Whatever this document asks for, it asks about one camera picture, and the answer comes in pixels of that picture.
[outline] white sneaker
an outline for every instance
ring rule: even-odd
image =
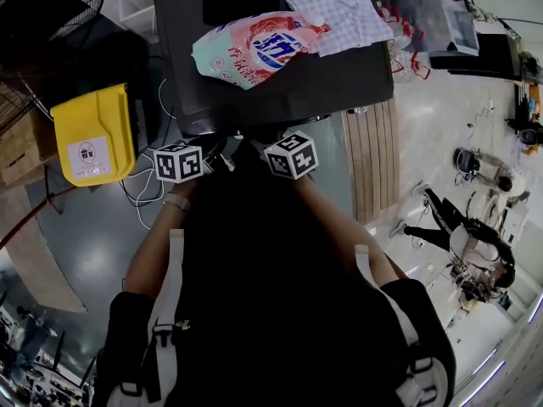
[[[427,190],[430,188],[430,185],[427,182],[420,181],[414,188],[411,190],[412,196],[422,196],[424,194],[424,190]]]
[[[392,238],[396,235],[404,235],[404,230],[406,229],[406,226],[407,223],[405,223],[403,219],[400,220],[398,222],[398,225],[396,225],[396,227],[392,231],[390,231],[389,237]]]

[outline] desk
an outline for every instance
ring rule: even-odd
[[[297,56],[248,91],[203,77],[191,56],[193,43],[213,28],[204,24],[202,0],[154,1],[168,79],[163,94],[171,92],[177,124],[186,136],[298,125],[393,95],[389,53],[383,42],[322,59]],[[285,0],[281,10],[289,10]]]

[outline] plaid towel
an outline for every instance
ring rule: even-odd
[[[323,17],[332,27],[311,45],[311,52],[321,57],[393,37],[371,0],[287,0],[287,3],[295,12]]]

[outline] yellow bin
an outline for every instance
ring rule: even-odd
[[[126,178],[136,163],[126,84],[71,99],[51,109],[60,164],[78,187]]]

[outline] cube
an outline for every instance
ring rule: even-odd
[[[319,165],[315,143],[302,131],[271,145],[264,154],[273,175],[291,180],[299,179]]]
[[[200,146],[167,145],[154,151],[156,177],[161,181],[185,182],[204,174]]]

